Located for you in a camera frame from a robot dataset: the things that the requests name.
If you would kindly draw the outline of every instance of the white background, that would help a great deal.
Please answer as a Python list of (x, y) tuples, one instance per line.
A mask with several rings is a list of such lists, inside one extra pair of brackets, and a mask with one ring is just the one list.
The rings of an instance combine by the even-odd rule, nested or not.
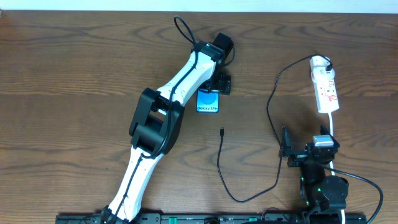
[(0, 8), (3, 10), (398, 13), (398, 0), (0, 0)]

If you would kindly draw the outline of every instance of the wood grain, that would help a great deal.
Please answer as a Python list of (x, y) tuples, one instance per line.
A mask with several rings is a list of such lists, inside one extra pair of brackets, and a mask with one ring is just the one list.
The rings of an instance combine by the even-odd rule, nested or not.
[[(179, 13), (197, 39), (233, 37), (230, 96), (218, 114), (188, 102), (176, 145), (155, 169), (143, 207), (163, 212), (262, 212), (304, 207), (299, 170), (283, 163), (276, 189), (241, 205), (275, 181), (278, 145), (266, 101), (278, 72), (316, 52), (333, 59), (341, 144), (336, 167), (384, 191), (374, 223), (398, 217), (398, 20), (377, 14)], [(129, 160), (127, 133), (139, 95), (170, 80), (188, 43), (172, 12), (9, 11), (0, 20), (0, 223), (54, 223), (59, 213), (109, 204)], [(308, 63), (284, 73), (270, 105), (277, 131), (288, 126), (303, 147), (327, 116), (317, 113)], [(348, 211), (368, 217), (378, 194), (349, 179)]]

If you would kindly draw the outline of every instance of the white robotic arm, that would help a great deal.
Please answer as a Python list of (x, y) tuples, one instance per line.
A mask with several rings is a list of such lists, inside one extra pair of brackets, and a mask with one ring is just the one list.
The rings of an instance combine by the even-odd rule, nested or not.
[[(172, 88), (194, 65), (195, 52), (191, 53), (187, 64), (166, 85), (157, 91), (147, 88), (142, 93), (129, 130), (132, 136), (129, 165), (118, 193), (101, 212), (103, 223), (129, 223), (137, 216), (141, 209), (142, 196), (156, 164), (177, 140), (184, 106), (193, 93), (199, 87), (222, 93), (225, 90), (220, 90), (220, 87), (227, 82), (228, 86), (225, 88), (228, 91), (225, 92), (229, 93), (230, 78), (221, 75), (219, 71), (233, 48), (231, 38), (218, 34), (213, 43), (200, 42), (198, 45), (198, 62), (195, 69), (175, 89), (172, 111), (168, 107)], [(149, 111), (158, 111), (166, 116), (170, 113), (172, 122), (168, 136), (165, 134), (168, 128), (167, 119), (163, 122), (149, 114)]]

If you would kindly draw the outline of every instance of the white power strip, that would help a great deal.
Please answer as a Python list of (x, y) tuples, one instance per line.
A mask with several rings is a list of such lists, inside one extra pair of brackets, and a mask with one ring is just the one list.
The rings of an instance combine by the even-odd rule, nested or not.
[(331, 113), (339, 108), (334, 80), (335, 71), (333, 69), (326, 70), (329, 64), (321, 56), (314, 56), (310, 60), (311, 79), (319, 113)]

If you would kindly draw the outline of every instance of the blue smartphone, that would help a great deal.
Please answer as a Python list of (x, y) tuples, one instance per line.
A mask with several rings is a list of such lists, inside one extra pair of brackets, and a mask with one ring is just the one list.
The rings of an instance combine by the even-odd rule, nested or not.
[(218, 93), (206, 93), (206, 90), (197, 91), (197, 112), (217, 113), (218, 112)]

